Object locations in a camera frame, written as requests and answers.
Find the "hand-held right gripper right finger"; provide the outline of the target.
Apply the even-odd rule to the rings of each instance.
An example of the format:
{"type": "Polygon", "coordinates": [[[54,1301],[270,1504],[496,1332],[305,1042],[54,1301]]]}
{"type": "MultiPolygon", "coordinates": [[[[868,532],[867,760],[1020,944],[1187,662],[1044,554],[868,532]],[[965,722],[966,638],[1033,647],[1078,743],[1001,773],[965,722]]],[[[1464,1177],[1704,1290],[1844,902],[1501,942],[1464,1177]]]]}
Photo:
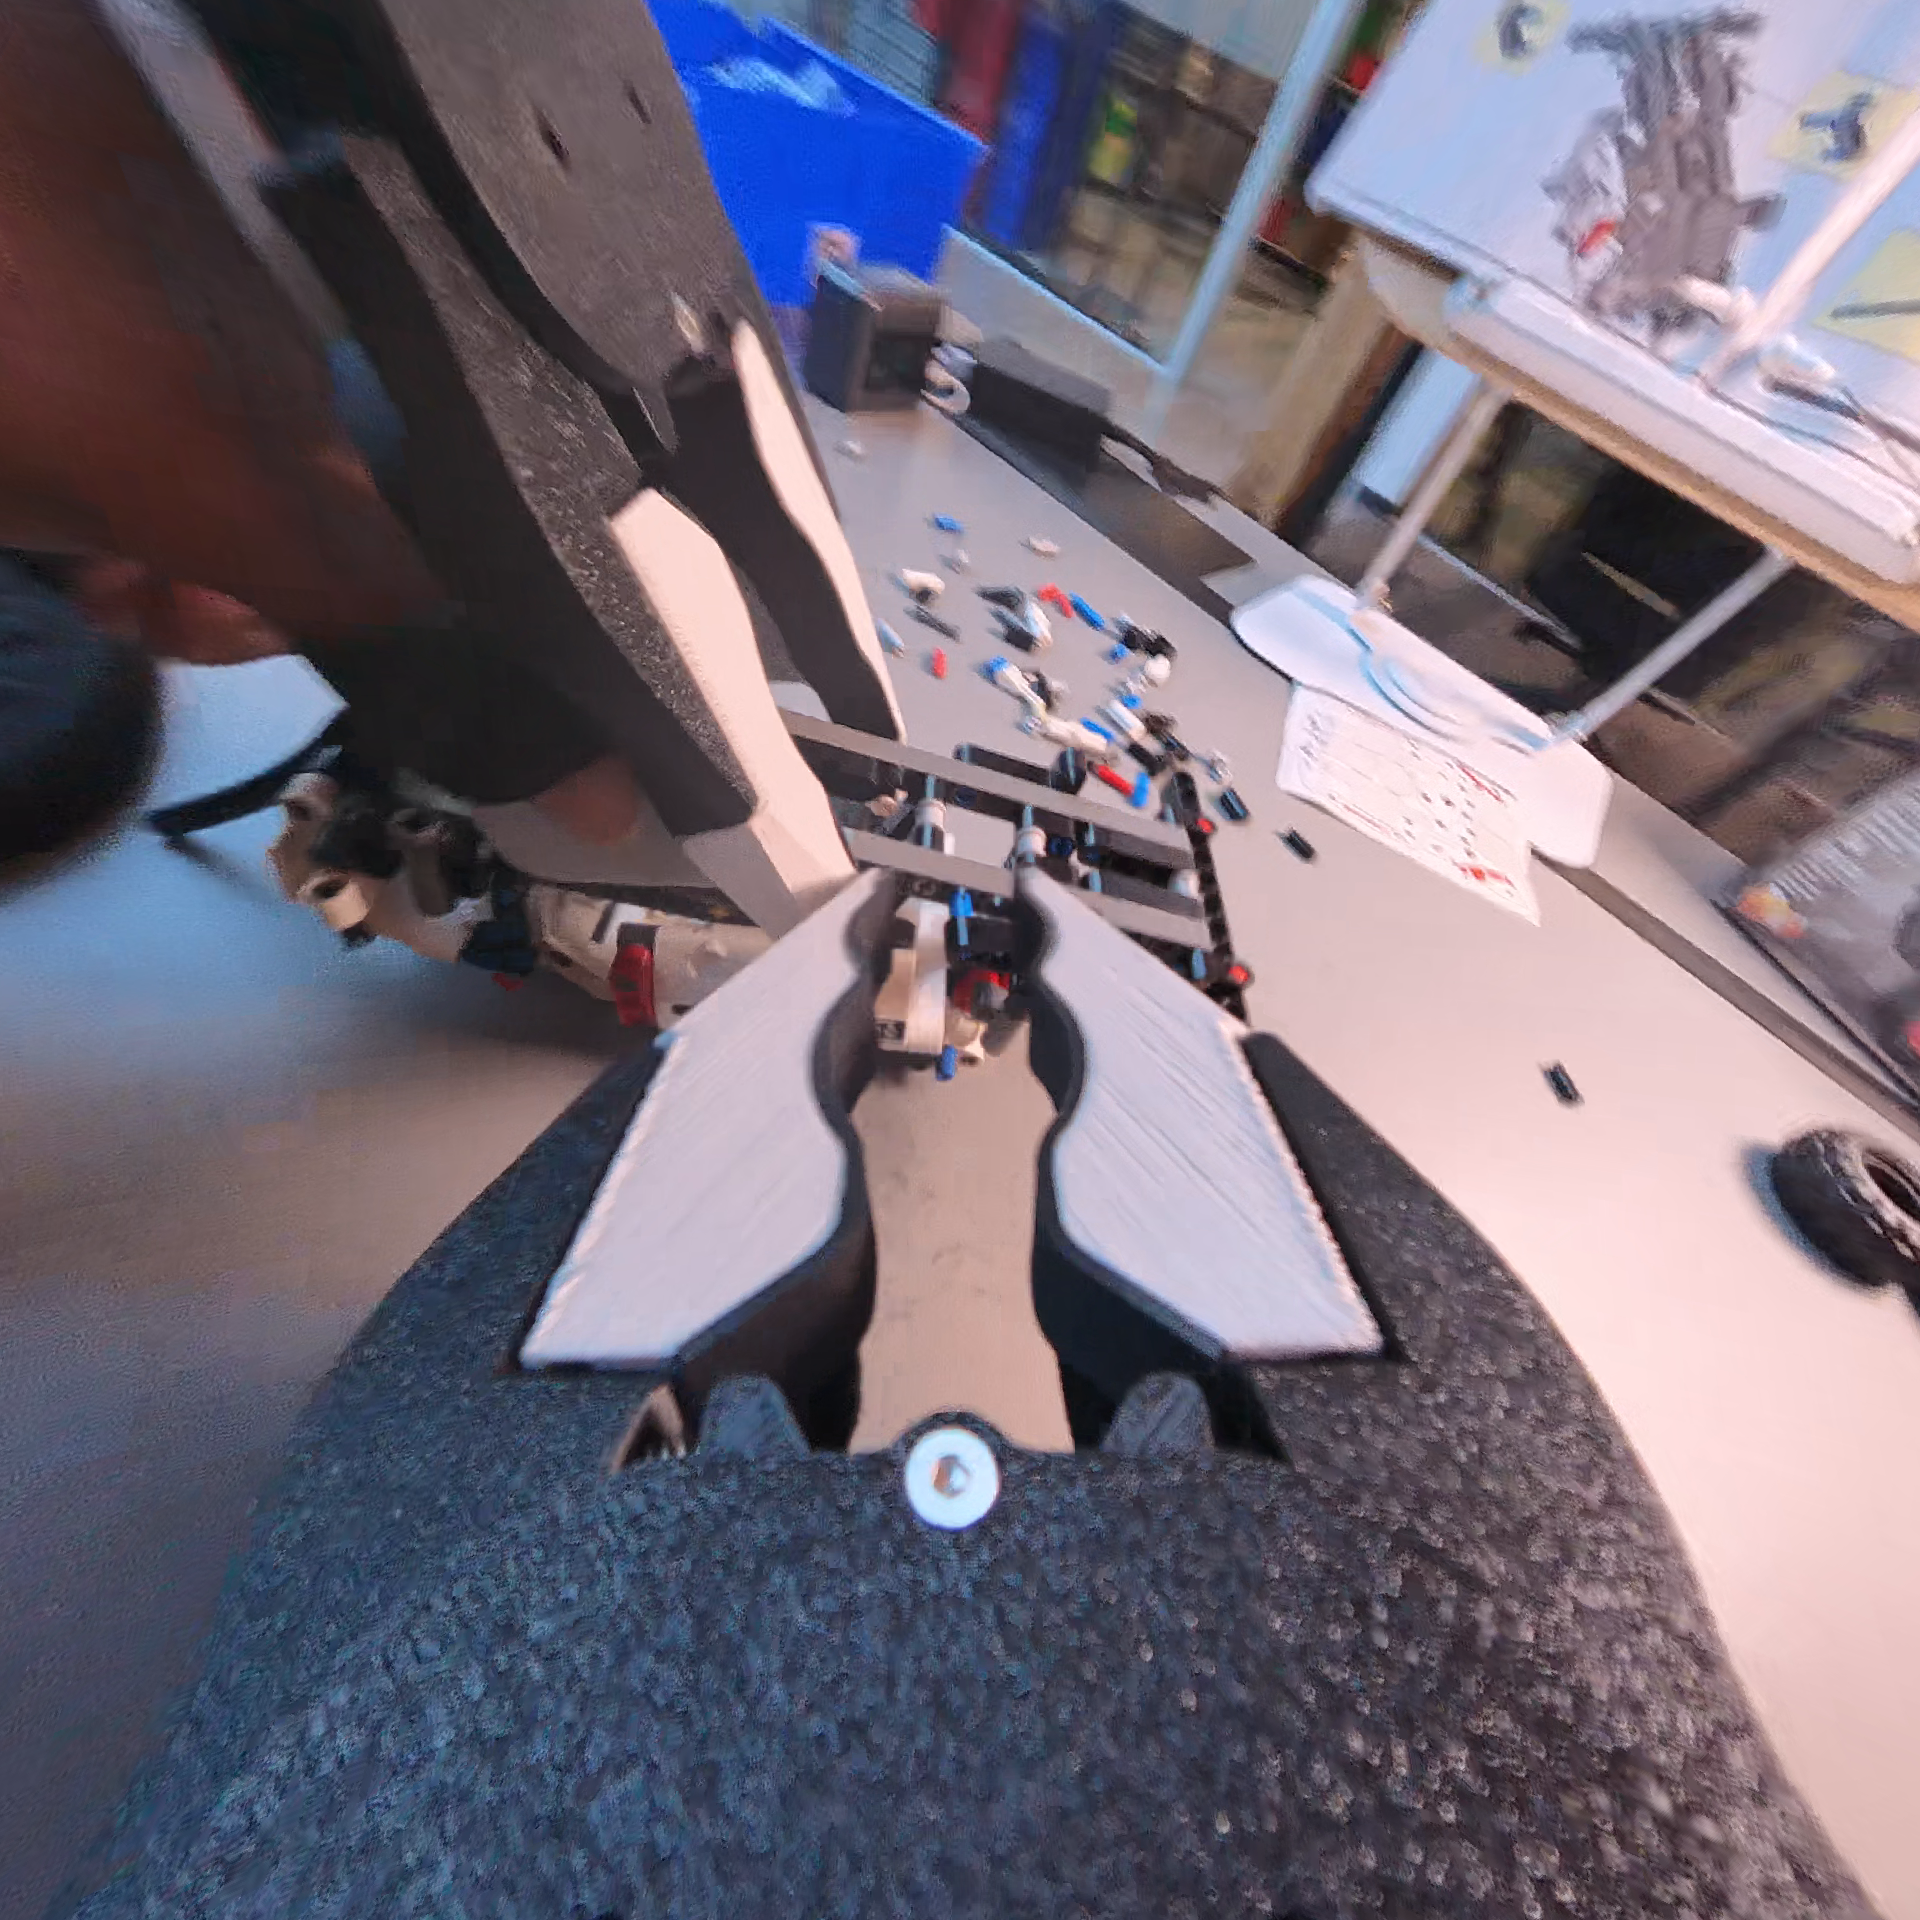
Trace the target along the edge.
{"type": "Polygon", "coordinates": [[[1070,886],[1017,918],[1041,1142],[1033,1295],[1070,1366],[1379,1358],[1355,1281],[1249,1053],[1245,1021],[1070,886]]]}

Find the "black toy tire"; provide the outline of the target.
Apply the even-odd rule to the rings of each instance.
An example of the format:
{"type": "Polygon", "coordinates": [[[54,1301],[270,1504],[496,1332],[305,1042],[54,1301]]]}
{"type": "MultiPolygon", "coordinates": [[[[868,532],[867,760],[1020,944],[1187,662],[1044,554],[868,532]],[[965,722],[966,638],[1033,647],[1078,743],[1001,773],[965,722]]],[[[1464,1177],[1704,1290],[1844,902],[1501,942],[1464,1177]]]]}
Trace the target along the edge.
{"type": "Polygon", "coordinates": [[[1769,1186],[1803,1238],[1846,1279],[1918,1301],[1915,1166],[1841,1129],[1816,1129],[1768,1158],[1769,1186]]]}

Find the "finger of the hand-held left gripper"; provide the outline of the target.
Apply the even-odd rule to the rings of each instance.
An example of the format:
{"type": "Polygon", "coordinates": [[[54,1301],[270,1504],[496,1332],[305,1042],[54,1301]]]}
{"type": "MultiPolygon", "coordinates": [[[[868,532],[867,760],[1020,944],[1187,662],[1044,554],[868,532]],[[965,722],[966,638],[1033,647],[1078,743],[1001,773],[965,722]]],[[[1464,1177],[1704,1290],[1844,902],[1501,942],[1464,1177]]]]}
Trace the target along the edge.
{"type": "Polygon", "coordinates": [[[609,518],[582,496],[478,489],[474,620],[640,791],[638,823],[605,846],[534,802],[481,804],[514,869],[598,896],[720,896],[773,935],[852,879],[730,552],[678,500],[645,489],[609,518]]]}
{"type": "Polygon", "coordinates": [[[666,397],[678,437],[667,493],[753,586],[826,716],[902,740],[873,608],[774,345],[753,320],[712,317],[666,397]]]}

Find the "open instruction book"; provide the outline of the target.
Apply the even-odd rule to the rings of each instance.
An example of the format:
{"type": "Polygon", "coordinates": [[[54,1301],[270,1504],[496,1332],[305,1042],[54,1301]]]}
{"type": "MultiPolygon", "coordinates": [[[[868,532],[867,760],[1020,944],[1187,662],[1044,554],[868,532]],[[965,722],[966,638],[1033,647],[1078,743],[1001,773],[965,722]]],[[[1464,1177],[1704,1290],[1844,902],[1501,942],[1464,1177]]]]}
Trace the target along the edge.
{"type": "Polygon", "coordinates": [[[1915,4],[1426,4],[1308,194],[1813,440],[1915,444],[1915,4]]]}

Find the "black box device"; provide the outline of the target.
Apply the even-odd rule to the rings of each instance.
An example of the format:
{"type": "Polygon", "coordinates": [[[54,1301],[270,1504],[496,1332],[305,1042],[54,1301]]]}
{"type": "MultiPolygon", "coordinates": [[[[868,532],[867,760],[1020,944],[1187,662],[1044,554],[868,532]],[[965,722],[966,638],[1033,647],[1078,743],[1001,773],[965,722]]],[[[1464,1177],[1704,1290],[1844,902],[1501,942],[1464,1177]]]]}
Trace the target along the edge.
{"type": "Polygon", "coordinates": [[[802,381],[842,415],[917,405],[945,336],[945,293],[898,266],[830,261],[814,280],[802,381]]]}

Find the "black power adapter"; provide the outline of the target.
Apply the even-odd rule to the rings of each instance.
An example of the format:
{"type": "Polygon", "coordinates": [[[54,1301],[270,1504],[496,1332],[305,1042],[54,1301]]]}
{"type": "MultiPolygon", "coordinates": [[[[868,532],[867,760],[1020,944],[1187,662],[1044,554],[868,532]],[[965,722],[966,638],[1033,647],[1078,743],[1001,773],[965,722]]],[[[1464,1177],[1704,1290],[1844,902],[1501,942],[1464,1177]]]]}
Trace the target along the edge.
{"type": "Polygon", "coordinates": [[[1012,337],[971,345],[961,423],[982,426],[1058,466],[1097,466],[1114,424],[1114,391],[1012,337]]]}

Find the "toy truck cardboard box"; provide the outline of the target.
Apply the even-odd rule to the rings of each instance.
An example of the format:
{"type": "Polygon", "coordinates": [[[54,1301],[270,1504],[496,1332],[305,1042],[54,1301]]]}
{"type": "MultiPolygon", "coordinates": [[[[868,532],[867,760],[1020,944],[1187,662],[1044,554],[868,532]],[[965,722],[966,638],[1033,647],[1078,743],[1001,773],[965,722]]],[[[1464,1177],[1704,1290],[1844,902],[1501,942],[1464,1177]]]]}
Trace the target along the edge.
{"type": "Polygon", "coordinates": [[[1918,1089],[1918,773],[1731,882],[1722,911],[1918,1089]]]}

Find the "grey desk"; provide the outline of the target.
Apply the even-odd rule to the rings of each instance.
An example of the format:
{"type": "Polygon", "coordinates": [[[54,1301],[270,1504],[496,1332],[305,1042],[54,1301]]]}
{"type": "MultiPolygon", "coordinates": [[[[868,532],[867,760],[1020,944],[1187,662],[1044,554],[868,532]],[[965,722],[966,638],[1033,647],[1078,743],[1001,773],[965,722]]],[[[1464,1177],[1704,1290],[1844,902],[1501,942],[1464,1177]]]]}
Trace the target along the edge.
{"type": "MultiPolygon", "coordinates": [[[[947,514],[1213,620],[925,409],[814,429],[875,609],[947,514]]],[[[1762,1182],[1813,1126],[1915,1148],[1561,874],[1530,925],[1284,802],[1288,686],[1219,629],[1253,1018],[1548,1308],[1793,1782],[1915,1916],[1915,1311],[1834,1274],[1762,1182]]],[[[5,1916],[46,1912],[128,1788],[315,1380],[618,1050],[555,981],[338,946],[270,839],[130,824],[5,901],[5,1916]]]]}

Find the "black desk mat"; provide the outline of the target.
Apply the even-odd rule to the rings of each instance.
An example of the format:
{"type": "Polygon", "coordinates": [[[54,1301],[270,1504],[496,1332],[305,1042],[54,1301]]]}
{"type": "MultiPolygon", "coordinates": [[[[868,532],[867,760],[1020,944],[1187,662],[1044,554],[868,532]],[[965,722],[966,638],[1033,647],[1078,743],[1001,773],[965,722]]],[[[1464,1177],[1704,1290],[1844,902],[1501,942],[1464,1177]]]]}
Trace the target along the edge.
{"type": "Polygon", "coordinates": [[[1198,516],[1185,496],[1165,493],[1155,478],[1129,466],[1110,439],[1091,448],[998,437],[1001,458],[1213,617],[1233,613],[1216,578],[1245,570],[1254,559],[1235,538],[1198,516]]]}

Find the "metal storage rack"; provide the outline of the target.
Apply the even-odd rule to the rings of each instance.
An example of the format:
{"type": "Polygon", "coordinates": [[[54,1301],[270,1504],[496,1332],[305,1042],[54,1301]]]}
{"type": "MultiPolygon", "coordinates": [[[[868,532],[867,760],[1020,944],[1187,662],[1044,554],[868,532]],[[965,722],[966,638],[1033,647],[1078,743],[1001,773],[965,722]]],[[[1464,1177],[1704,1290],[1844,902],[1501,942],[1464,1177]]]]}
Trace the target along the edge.
{"type": "Polygon", "coordinates": [[[1313,63],[1314,4],[922,2],[929,101],[982,141],[962,233],[1129,345],[1163,351],[1198,293],[1284,85],[1318,87],[1254,247],[1302,207],[1408,4],[1348,4],[1313,63]]]}

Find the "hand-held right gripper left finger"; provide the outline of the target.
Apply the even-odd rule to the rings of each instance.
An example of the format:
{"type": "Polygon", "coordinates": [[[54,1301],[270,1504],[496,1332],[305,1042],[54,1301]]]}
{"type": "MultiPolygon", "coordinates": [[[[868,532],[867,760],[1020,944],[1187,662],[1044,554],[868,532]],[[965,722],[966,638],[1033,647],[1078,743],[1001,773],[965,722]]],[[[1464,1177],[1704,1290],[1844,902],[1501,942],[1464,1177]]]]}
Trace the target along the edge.
{"type": "Polygon", "coordinates": [[[873,1213],[852,1105],[896,901],[865,871],[661,1036],[523,1370],[830,1376],[857,1352],[873,1213]]]}

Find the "pile of small building parts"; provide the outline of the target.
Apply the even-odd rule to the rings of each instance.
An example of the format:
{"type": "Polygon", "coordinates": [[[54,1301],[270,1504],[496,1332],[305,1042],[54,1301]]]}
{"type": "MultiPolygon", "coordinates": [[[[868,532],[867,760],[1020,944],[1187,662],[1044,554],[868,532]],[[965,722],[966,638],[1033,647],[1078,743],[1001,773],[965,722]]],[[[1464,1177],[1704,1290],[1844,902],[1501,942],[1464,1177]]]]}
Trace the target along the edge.
{"type": "Polygon", "coordinates": [[[873,585],[883,649],[932,700],[929,745],[1044,800],[1058,857],[1153,823],[1202,844],[1253,826],[1213,620],[1091,559],[1061,570],[1033,544],[969,546],[952,516],[873,585]]]}

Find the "blue plastic bin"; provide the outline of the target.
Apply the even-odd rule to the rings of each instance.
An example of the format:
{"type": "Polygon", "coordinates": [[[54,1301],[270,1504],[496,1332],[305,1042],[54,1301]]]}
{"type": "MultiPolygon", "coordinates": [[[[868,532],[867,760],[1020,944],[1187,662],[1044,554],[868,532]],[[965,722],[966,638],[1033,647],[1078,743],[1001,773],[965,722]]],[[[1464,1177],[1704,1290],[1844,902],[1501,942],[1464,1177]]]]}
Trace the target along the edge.
{"type": "Polygon", "coordinates": [[[654,2],[718,198],[763,300],[805,306],[826,233],[932,280],[985,143],[786,25],[654,2]]]}

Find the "person's left hand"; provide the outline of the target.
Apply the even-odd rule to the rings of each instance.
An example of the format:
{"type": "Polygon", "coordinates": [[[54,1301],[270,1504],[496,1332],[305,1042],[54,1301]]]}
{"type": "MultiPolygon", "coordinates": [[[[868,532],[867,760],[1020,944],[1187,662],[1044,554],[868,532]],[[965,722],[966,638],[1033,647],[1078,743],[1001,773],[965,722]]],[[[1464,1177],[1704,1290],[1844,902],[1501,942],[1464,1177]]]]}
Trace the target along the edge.
{"type": "Polygon", "coordinates": [[[2,532],[193,665],[444,632],[346,429],[346,325],[187,4],[2,6],[2,532]]]}

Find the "white sticker sheet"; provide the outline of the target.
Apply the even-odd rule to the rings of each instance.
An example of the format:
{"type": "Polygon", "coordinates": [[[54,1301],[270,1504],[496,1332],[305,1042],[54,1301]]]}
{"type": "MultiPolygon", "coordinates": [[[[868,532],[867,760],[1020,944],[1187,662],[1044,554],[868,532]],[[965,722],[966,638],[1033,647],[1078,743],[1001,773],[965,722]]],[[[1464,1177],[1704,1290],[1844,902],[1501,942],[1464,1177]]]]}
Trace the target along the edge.
{"type": "Polygon", "coordinates": [[[1277,789],[1486,905],[1541,922],[1520,800],[1317,688],[1288,700],[1277,789]]]}

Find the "white book stand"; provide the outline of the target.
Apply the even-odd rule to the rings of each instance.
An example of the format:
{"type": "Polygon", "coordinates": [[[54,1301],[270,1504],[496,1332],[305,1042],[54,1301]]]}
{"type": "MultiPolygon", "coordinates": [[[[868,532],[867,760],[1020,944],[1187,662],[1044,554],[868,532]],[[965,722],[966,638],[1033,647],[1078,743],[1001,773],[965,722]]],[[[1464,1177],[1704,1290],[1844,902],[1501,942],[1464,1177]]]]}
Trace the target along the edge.
{"type": "Polygon", "coordinates": [[[1417,345],[1475,374],[1448,439],[1419,472],[1336,625],[1382,712],[1451,751],[1570,748],[1636,701],[1785,570],[1805,568],[1888,617],[1915,625],[1915,479],[1872,469],[1864,453],[1813,440],[1723,391],[1718,362],[1675,367],[1624,334],[1581,320],[1522,280],[1442,280],[1403,247],[1361,242],[1361,264],[1386,316],[1417,345]],[[1755,564],[1618,684],[1546,722],[1498,716],[1458,666],[1389,613],[1389,583],[1499,413],[1520,402],[1649,479],[1761,541],[1755,564]]]}

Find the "toy vehicle chassis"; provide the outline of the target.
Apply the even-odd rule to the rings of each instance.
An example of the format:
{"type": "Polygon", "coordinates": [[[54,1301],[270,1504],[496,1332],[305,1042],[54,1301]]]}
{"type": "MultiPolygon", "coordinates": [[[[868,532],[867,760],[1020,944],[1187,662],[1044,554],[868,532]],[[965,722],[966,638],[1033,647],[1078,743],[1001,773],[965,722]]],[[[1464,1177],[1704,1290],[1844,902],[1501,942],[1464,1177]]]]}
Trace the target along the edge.
{"type": "MultiPolygon", "coordinates": [[[[1077,892],[1216,1007],[1245,1018],[1213,863],[1213,821],[1187,775],[1129,778],[1066,749],[1050,768],[962,745],[953,757],[857,748],[795,718],[860,869],[898,877],[880,961],[883,1053],[952,1081],[1026,1015],[1012,889],[1035,869],[1077,892]]],[[[540,879],[478,821],[404,798],[348,757],[337,718],[267,782],[280,889],[348,948],[404,946],[517,986],[554,974],[618,1021],[661,1033],[773,942],[706,886],[540,879]]]]}

